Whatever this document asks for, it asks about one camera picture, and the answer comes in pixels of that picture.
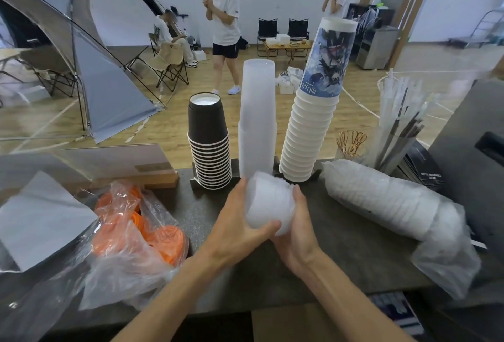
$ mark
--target man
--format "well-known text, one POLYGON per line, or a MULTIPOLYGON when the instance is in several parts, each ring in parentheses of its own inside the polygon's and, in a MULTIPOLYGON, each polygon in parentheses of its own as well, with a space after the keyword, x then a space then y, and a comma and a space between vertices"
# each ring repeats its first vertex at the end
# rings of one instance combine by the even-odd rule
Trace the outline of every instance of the man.
POLYGON ((168 25, 176 22, 176 16, 171 10, 166 10, 163 15, 157 15, 154 19, 154 35, 159 38, 159 42, 172 42, 178 43, 182 46, 184 51, 184 61, 187 67, 196 68, 198 67, 198 61, 194 59, 191 47, 186 40, 186 36, 181 34, 175 38, 170 35, 170 30, 168 30, 168 25))
POLYGON ((274 237, 282 226, 270 221, 252 229, 243 213, 246 180, 230 192, 210 235, 183 263, 173 280, 112 342, 169 341, 198 297, 225 268, 272 239, 280 259, 317 297, 348 342, 413 342, 376 308, 318 246, 306 198, 294 187, 296 209, 290 233, 274 237))

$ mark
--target paper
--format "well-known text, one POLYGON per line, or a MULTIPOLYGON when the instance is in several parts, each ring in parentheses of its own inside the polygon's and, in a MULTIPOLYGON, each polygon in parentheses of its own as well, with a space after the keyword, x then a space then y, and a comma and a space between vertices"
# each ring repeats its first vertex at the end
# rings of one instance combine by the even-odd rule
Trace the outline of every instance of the paper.
POLYGON ((0 207, 0 241, 23 272, 63 248, 94 220, 91 209, 38 172, 0 207))

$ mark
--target wooden floor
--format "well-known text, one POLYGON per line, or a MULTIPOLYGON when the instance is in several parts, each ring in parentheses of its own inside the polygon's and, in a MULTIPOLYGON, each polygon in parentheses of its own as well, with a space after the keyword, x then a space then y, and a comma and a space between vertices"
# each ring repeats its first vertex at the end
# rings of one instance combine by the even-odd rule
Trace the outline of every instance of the wooden floor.
MULTIPOLYGON (((419 48, 416 52, 408 49, 414 59, 422 55, 419 48)), ((144 52, 143 57, 152 56, 152 52, 144 52)), ((255 47, 241 51, 239 56, 240 70, 247 59, 257 58, 255 47)), ((280 54, 274 58, 277 74, 287 69, 287 57, 280 54)), ((465 65, 460 70, 416 70, 414 60, 403 61, 403 74, 398 76, 412 76, 425 80, 427 88, 442 94, 439 106, 436 106, 425 121, 426 128, 419 135, 419 139, 430 145, 453 111, 463 100, 465 94, 472 86, 476 77, 483 71, 481 67, 465 65)), ((303 68, 305 61, 296 59, 294 67, 303 68)), ((159 96, 159 91, 154 89, 157 82, 154 73, 142 64, 137 65, 137 70, 143 75, 143 82, 159 96)), ((187 140, 187 104, 191 95, 213 89, 213 70, 210 60, 200 62, 197 69, 188 69, 190 84, 187 86, 179 83, 173 96, 165 89, 161 100, 167 109, 152 116, 145 126, 135 134, 142 123, 138 123, 112 138, 100 143, 100 146, 159 143, 168 159, 175 168, 190 167, 192 158, 187 140)), ((336 153, 336 137, 343 129, 358 129, 371 134, 378 123, 377 114, 380 109, 380 95, 376 87, 378 79, 385 76, 385 71, 364 71, 350 63, 344 80, 345 90, 340 95, 340 101, 331 126, 325 137, 319 157, 328 158, 336 153)), ((224 105, 227 126, 230 134, 231 156, 238 157, 237 123, 240 113, 241 95, 227 95, 232 87, 232 78, 229 70, 224 69, 224 77, 220 92, 224 105)), ((153 98, 145 88, 141 90, 149 98, 153 98)), ((278 136, 276 153, 280 155, 284 142, 287 123, 293 104, 293 95, 280 95, 277 92, 277 122, 278 136)), ((82 139, 82 125, 79 104, 76 98, 68 98, 58 92, 52 99, 45 99, 33 103, 31 106, 5 107, 0 109, 0 137, 32 137, 31 140, 12 140, 0 142, 0 153, 27 152, 31 150, 50 150, 54 146, 61 148, 92 147, 95 146, 92 138, 82 139), (58 137, 56 139, 37 139, 40 137, 58 137)))

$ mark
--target tent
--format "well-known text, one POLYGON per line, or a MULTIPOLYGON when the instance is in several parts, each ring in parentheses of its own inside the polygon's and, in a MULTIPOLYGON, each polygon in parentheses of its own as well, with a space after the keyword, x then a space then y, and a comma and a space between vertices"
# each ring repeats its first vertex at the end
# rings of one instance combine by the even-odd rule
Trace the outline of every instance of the tent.
MULTIPOLYGON (((88 130, 97 143, 160 110, 105 48, 89 0, 3 0, 45 34, 75 74, 84 95, 88 130)), ((155 0, 144 0, 155 14, 155 0)))

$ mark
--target dark countertop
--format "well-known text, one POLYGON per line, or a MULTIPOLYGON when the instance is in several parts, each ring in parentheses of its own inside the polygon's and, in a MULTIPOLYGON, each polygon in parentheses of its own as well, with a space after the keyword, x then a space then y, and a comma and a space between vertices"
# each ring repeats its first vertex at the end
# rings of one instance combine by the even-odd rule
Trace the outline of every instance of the dark countertop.
MULTIPOLYGON (((190 253, 194 253, 210 233, 231 187, 219 192, 193 192, 190 186, 192 170, 178 172, 180 184, 176 189, 154 192, 190 237, 190 253)), ((307 197, 321 248, 363 292, 372 294, 433 285, 409 260, 416 241, 398 236, 344 208, 329 197, 322 179, 302 184, 301 190, 307 197)), ((483 255, 482 260, 478 279, 504 277, 504 266, 492 256, 483 255)), ((13 293, 21 287, 26 288, 31 281, 33 277, 20 278, 17 274, 15 278, 0 277, 2 304, 15 299, 13 293)), ((78 312, 79 301, 80 296, 77 296, 53 330, 127 323, 136 314, 132 307, 123 304, 78 312)), ((306 286, 282 264, 273 244, 267 242, 219 276, 192 313, 238 312, 314 301, 306 286)))

